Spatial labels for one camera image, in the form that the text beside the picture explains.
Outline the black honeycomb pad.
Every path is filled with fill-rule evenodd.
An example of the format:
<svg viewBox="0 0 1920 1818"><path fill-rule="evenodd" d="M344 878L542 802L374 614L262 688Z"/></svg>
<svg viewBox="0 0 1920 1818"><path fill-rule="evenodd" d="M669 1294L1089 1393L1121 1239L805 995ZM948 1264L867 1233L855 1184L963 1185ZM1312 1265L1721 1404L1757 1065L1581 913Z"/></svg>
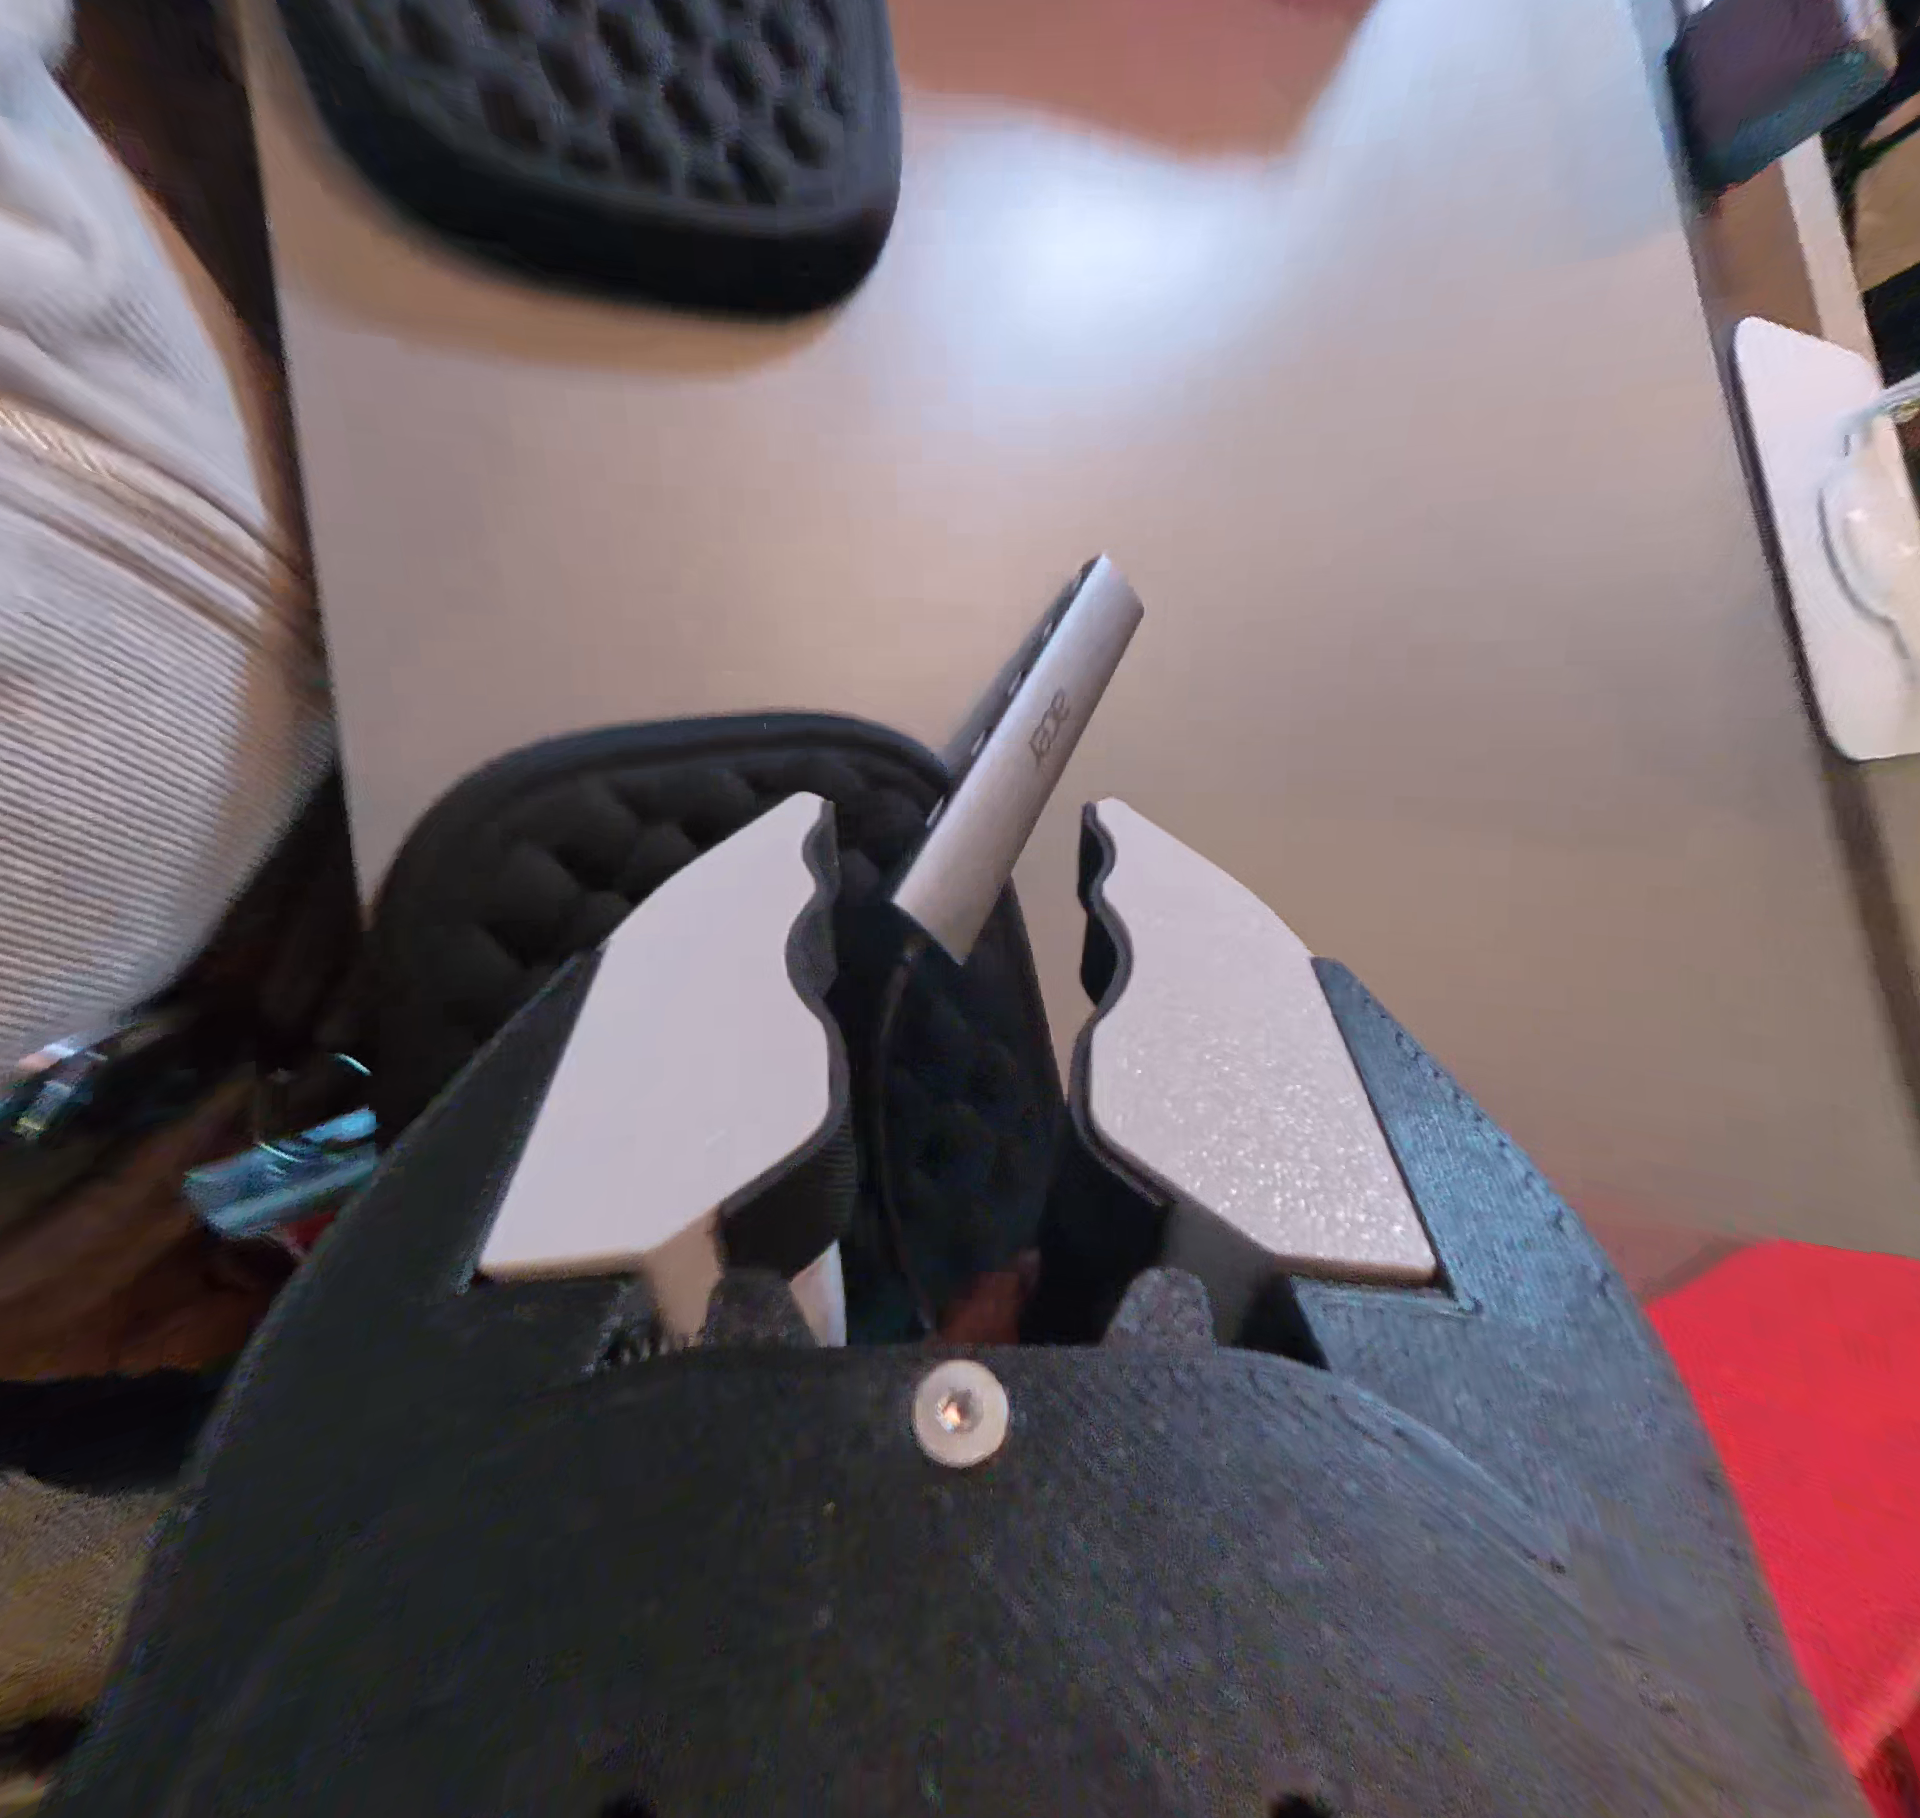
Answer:
<svg viewBox="0 0 1920 1818"><path fill-rule="evenodd" d="M367 186L519 275L720 316L846 301L893 227L888 0L274 0Z"/></svg>
<svg viewBox="0 0 1920 1818"><path fill-rule="evenodd" d="M575 955L720 843L809 793L834 810L827 1008L858 1158L853 1334L932 1334L1039 1276L1063 1096L1011 886L965 962L886 903L955 778L888 726L812 713L602 726L514 750L409 834L371 926L371 1103L396 1144Z"/></svg>

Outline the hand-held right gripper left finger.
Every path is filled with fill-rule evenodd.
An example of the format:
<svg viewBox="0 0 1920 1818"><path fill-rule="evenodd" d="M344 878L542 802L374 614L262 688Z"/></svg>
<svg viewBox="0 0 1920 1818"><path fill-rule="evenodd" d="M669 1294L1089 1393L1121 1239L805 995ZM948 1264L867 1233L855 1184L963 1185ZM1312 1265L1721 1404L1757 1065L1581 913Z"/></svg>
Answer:
<svg viewBox="0 0 1920 1818"><path fill-rule="evenodd" d="M642 1277L698 1336L731 1271L787 1280L847 1341L847 1045L827 1008L836 814L796 793L673 875L596 951L477 1257L484 1277Z"/></svg>

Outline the red plastic bin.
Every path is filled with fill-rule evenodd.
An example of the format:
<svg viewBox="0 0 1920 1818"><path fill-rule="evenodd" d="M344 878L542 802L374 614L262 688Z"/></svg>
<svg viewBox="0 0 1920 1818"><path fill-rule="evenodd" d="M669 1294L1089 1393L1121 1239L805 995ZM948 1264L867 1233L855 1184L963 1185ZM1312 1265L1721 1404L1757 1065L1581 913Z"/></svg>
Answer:
<svg viewBox="0 0 1920 1818"><path fill-rule="evenodd" d="M1874 1813L1918 1812L1918 1264L1762 1243L1652 1301Z"/></svg>

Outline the shiny metal clip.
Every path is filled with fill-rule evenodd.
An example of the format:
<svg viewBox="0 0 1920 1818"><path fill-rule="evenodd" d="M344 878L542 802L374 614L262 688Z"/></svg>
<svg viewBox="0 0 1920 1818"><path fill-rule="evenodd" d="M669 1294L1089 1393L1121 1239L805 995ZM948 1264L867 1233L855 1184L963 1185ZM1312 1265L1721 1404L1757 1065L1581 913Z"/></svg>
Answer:
<svg viewBox="0 0 1920 1818"><path fill-rule="evenodd" d="M217 1036L145 1020L91 1044L64 1042L5 1091L1 1228L24 1229L104 1176L137 1140L189 1123L223 1088L241 1096L239 1141L193 1154L186 1207L221 1236L287 1228L365 1182L376 1158L372 1071L347 1050L257 1068L221 1061Z"/></svg>

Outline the person's grey hoodie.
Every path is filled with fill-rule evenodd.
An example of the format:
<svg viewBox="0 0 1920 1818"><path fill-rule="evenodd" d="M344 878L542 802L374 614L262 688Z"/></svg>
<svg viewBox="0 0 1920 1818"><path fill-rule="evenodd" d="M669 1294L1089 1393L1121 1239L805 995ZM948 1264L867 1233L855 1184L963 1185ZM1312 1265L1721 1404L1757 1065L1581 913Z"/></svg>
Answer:
<svg viewBox="0 0 1920 1818"><path fill-rule="evenodd" d="M104 1036L202 948L333 758L268 366L1 18L1 1060Z"/></svg>

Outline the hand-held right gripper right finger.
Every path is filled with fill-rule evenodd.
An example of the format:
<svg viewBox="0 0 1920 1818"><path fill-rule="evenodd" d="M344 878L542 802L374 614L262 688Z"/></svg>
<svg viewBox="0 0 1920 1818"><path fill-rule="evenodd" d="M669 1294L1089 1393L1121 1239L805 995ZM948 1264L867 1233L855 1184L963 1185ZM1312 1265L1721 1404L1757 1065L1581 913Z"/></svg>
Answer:
<svg viewBox="0 0 1920 1818"><path fill-rule="evenodd" d="M1430 1293L1434 1249L1309 944L1117 799L1085 807L1062 1165L1043 1334L1121 1322L1148 1276L1225 1349L1319 1350L1310 1286Z"/></svg>

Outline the silver usb hub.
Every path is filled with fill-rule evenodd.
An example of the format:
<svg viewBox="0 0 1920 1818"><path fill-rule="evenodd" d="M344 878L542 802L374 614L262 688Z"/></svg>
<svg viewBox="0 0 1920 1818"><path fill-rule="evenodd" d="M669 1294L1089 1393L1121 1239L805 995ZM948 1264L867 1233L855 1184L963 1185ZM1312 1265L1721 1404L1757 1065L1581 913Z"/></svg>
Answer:
<svg viewBox="0 0 1920 1818"><path fill-rule="evenodd" d="M956 737L948 790L888 900L965 964L1133 646L1138 593L1090 558L1006 660Z"/></svg>

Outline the grey cube charger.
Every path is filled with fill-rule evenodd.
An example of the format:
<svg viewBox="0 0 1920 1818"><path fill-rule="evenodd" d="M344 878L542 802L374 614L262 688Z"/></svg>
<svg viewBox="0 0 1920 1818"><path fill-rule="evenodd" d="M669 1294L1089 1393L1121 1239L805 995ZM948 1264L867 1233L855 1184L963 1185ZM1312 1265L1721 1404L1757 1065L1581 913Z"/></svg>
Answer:
<svg viewBox="0 0 1920 1818"><path fill-rule="evenodd" d="M1702 199L1757 179L1889 85L1884 0L1675 0L1667 73Z"/></svg>

